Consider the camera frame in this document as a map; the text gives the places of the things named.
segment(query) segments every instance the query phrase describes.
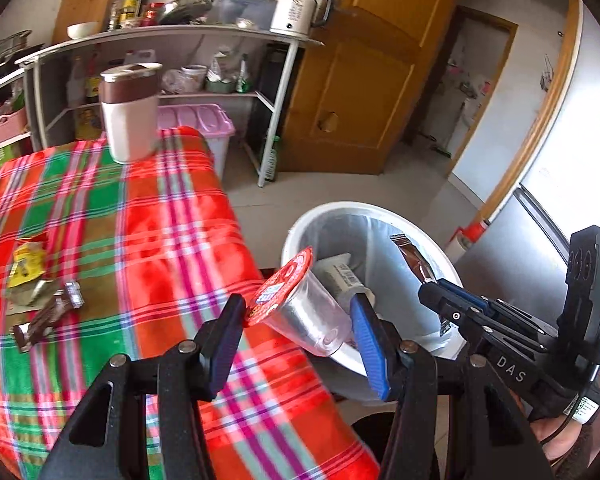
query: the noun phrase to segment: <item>refrigerator door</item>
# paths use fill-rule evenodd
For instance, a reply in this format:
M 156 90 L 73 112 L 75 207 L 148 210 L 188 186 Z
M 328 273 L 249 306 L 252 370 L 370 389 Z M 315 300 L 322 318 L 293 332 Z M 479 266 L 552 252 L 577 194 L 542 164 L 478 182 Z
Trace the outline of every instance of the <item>refrigerator door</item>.
M 569 243 L 523 187 L 456 263 L 464 288 L 500 298 L 557 328 Z
M 567 238 L 600 226 L 600 26 L 586 7 L 571 84 L 522 184 Z

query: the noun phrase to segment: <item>electric kettle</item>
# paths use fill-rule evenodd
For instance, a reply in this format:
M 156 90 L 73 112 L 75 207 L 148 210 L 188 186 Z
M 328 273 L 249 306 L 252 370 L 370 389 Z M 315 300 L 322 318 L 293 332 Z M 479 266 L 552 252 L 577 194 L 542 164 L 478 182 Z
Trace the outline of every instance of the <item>electric kettle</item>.
M 314 21 L 316 0 L 278 0 L 271 22 L 271 32 L 306 38 L 312 27 L 321 27 L 329 19 L 333 0 L 327 0 L 323 16 Z

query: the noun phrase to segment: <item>refrigerator handle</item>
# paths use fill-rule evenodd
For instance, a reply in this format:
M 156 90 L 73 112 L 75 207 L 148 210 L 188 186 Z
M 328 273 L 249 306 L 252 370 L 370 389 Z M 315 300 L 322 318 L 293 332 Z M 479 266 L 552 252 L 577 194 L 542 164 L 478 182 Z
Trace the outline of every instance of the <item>refrigerator handle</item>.
M 529 213 L 529 216 L 531 216 L 538 227 L 542 229 L 542 232 L 549 238 L 551 244 L 566 264 L 569 261 L 569 241 L 553 219 L 522 184 L 516 188 L 513 196 L 520 202 L 525 211 Z

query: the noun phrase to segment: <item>white trash can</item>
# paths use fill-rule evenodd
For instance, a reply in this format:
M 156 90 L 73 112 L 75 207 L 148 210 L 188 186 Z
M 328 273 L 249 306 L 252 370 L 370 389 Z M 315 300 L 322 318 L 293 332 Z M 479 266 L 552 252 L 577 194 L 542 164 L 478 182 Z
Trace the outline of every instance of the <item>white trash can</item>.
M 421 283 L 389 238 L 398 233 L 404 233 L 418 247 L 437 278 L 462 285 L 445 253 L 424 231 L 391 211 L 360 202 L 332 202 L 303 214 L 289 230 L 282 250 L 282 264 L 307 246 L 314 248 L 314 261 L 350 253 L 349 267 L 376 295 L 376 312 L 391 321 L 403 339 L 417 341 L 433 355 L 454 359 L 464 345 L 464 339 L 455 325 L 451 325 L 451 329 L 440 337 L 438 314 L 420 304 L 418 289 Z M 332 359 L 366 377 L 360 353 L 347 343 L 324 359 Z M 329 366 L 328 369 L 329 375 L 333 375 L 334 367 Z M 351 377 L 346 382 L 351 383 L 352 380 L 359 383 Z M 332 391 L 356 398 L 349 391 L 352 388 L 359 389 L 347 386 L 346 393 Z M 373 398 L 367 399 L 366 394 L 363 397 L 358 396 L 358 399 Z

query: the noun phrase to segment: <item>screw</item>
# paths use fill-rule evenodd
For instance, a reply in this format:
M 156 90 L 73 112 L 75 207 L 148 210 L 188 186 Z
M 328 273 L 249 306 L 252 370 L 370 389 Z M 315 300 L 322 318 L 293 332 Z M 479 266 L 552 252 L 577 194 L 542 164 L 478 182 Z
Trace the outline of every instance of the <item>screw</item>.
M 190 354 L 195 351 L 196 346 L 197 345 L 191 339 L 185 339 L 178 345 L 178 352 L 181 354 Z
M 484 355 L 473 354 L 469 357 L 469 362 L 474 368 L 484 368 L 487 365 L 487 358 Z
M 124 363 L 126 363 L 126 355 L 124 354 L 115 354 L 109 359 L 109 364 L 114 368 L 121 367 Z
M 406 340 L 400 343 L 400 352 L 405 354 L 415 354 L 418 351 L 418 344 L 415 341 Z

